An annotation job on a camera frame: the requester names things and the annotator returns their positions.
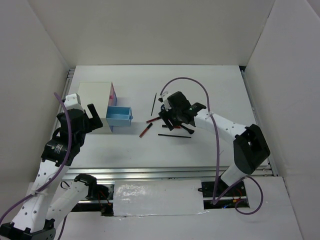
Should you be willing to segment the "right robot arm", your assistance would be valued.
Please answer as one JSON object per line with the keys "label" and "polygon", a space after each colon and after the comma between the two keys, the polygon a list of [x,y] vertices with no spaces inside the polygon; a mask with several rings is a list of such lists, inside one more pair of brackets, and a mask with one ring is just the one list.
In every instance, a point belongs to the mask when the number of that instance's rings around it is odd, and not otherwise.
{"label": "right robot arm", "polygon": [[218,192],[223,196],[235,190],[235,182],[251,175],[270,156],[271,151],[256,124],[245,126],[235,123],[201,104],[190,104],[185,95],[177,91],[165,92],[159,98],[162,103],[158,113],[166,126],[173,130],[182,124],[215,134],[233,147],[233,163],[219,177]]}

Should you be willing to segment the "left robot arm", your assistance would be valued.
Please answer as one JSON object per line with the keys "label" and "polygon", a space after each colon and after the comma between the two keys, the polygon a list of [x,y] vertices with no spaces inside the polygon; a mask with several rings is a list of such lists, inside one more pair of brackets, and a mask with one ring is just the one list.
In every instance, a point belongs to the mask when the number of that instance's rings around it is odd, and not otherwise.
{"label": "left robot arm", "polygon": [[64,106],[57,115],[60,127],[54,132],[41,155],[41,163],[32,189],[18,201],[21,209],[11,222],[1,223],[0,235],[9,240],[52,240],[57,227],[77,203],[98,195],[97,179],[80,173],[56,201],[57,188],[80,152],[87,133],[103,126],[93,104],[88,104],[92,117],[82,108]]}

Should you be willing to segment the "blue drawer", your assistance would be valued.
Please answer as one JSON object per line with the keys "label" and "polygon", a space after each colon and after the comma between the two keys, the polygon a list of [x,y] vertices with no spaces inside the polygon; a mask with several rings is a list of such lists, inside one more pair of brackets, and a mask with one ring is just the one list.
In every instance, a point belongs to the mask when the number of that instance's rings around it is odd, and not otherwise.
{"label": "blue drawer", "polygon": [[112,127],[130,127],[133,115],[131,107],[109,106],[106,112],[106,121]]}

